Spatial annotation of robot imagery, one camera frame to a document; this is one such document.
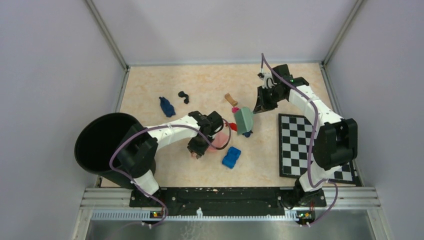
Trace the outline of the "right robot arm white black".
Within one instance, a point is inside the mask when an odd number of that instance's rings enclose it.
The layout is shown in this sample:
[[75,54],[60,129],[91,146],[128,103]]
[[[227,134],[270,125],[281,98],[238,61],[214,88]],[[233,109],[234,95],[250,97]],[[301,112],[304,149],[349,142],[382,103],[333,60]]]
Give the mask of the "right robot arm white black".
[[358,124],[332,111],[303,77],[290,74],[286,64],[260,71],[257,76],[262,84],[257,88],[254,114],[274,110],[286,100],[312,124],[307,170],[295,181],[292,194],[297,205],[307,206],[324,181],[357,157]]

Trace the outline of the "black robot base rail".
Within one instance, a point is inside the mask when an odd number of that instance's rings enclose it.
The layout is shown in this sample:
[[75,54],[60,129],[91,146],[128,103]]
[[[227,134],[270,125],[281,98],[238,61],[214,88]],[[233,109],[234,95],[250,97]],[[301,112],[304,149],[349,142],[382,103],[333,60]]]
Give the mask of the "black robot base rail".
[[133,190],[129,206],[168,208],[170,217],[193,216],[201,210],[206,217],[282,216],[294,208],[326,207],[323,190],[297,193],[292,187],[162,187],[155,201]]

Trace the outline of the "pink plastic dustpan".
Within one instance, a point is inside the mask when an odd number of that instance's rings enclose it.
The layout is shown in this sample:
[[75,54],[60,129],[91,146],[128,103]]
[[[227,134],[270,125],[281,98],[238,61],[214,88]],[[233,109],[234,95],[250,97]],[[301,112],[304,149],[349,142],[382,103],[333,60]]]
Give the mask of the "pink plastic dustpan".
[[[228,142],[229,139],[229,135],[223,132],[219,132],[215,135],[215,138],[211,143],[218,148],[222,148]],[[214,153],[216,151],[217,150],[211,146],[208,146],[208,148],[206,149],[207,153]]]

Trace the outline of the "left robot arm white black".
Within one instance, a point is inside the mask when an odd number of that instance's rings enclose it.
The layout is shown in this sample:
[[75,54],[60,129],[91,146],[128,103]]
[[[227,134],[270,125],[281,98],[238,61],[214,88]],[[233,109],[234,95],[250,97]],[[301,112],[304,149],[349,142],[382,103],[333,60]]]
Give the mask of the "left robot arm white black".
[[158,150],[175,142],[188,139],[187,149],[195,158],[201,158],[209,148],[219,150],[213,144],[216,135],[223,130],[224,119],[213,111],[209,115],[192,111],[184,117],[156,126],[144,127],[136,123],[122,138],[109,161],[112,170],[114,160],[123,166],[123,174],[130,183],[143,192],[141,200],[149,207],[160,202],[159,184],[154,177],[152,164]]

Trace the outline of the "red paper scrap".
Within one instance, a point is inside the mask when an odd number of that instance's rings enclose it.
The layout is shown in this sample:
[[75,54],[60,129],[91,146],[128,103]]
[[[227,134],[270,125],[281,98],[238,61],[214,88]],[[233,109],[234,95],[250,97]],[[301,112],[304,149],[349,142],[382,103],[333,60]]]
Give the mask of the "red paper scrap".
[[231,130],[237,132],[238,131],[238,127],[236,123],[230,122],[230,123],[225,123],[226,127],[229,127]]

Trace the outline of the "green plastic hand brush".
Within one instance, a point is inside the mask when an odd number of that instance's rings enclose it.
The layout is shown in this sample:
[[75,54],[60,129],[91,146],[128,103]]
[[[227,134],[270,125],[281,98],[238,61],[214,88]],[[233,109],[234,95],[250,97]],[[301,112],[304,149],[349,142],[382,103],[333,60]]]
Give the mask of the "green plastic hand brush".
[[243,106],[234,114],[234,120],[237,125],[237,134],[242,135],[252,130],[254,125],[254,113],[250,108]]

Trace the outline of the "small blue paper scrap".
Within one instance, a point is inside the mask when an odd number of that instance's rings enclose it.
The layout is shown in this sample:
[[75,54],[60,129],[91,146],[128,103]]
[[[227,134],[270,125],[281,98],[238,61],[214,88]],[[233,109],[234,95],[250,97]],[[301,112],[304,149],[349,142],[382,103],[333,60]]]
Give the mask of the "small blue paper scrap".
[[242,135],[246,138],[249,138],[252,134],[253,134],[252,131],[248,131],[248,132],[243,133]]

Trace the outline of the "large dark blue paper scrap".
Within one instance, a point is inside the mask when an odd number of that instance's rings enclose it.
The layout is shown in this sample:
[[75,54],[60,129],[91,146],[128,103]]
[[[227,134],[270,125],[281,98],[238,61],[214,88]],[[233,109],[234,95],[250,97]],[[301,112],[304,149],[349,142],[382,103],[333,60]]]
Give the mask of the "large dark blue paper scrap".
[[166,117],[171,118],[176,115],[174,106],[169,102],[169,100],[163,96],[159,97],[160,108]]

